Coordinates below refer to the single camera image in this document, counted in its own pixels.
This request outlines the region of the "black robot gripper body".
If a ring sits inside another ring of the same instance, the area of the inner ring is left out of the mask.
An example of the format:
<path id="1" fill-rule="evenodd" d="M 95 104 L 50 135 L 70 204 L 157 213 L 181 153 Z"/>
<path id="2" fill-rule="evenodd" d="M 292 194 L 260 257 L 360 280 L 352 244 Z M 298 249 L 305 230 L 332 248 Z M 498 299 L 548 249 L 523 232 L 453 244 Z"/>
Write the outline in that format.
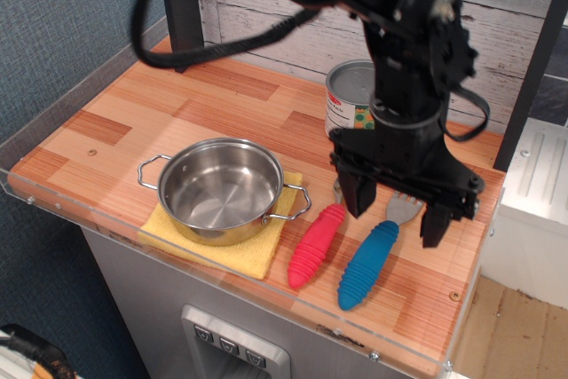
<path id="1" fill-rule="evenodd" d="M 484 180 L 448 150 L 439 127 L 397 130 L 377 123 L 374 130 L 334 129 L 329 133 L 335 168 L 375 168 L 376 184 L 407 193 L 426 205 L 454 210 L 455 220 L 472 219 Z"/>

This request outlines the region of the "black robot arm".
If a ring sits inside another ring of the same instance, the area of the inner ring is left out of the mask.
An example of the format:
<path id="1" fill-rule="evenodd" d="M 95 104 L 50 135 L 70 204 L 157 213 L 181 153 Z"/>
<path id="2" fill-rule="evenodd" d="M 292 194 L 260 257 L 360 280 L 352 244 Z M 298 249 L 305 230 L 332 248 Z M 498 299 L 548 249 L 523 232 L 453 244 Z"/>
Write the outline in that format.
<path id="1" fill-rule="evenodd" d="M 462 0 L 290 0 L 319 10 L 340 7 L 363 23 L 375 66 L 372 130 L 333 130 L 331 155 L 347 208 L 362 215 L 377 185 L 426 204 L 422 244 L 436 247 L 450 223 L 477 214 L 483 179 L 454 158 L 446 141 L 449 100 L 458 95 L 489 115 L 462 86 L 477 52 L 461 22 Z"/>

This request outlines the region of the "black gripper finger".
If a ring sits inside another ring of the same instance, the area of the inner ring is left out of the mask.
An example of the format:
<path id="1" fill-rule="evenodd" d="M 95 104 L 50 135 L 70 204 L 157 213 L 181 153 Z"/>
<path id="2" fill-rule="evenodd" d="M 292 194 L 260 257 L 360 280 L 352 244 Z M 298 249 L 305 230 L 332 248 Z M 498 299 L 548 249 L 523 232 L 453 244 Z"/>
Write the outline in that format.
<path id="1" fill-rule="evenodd" d="M 359 218 L 375 202 L 375 168 L 339 165 L 336 170 L 346 208 L 353 217 Z"/>
<path id="2" fill-rule="evenodd" d="M 422 246 L 434 249 L 441 242 L 451 221 L 454 210 L 441 204 L 428 204 L 421 222 Z"/>

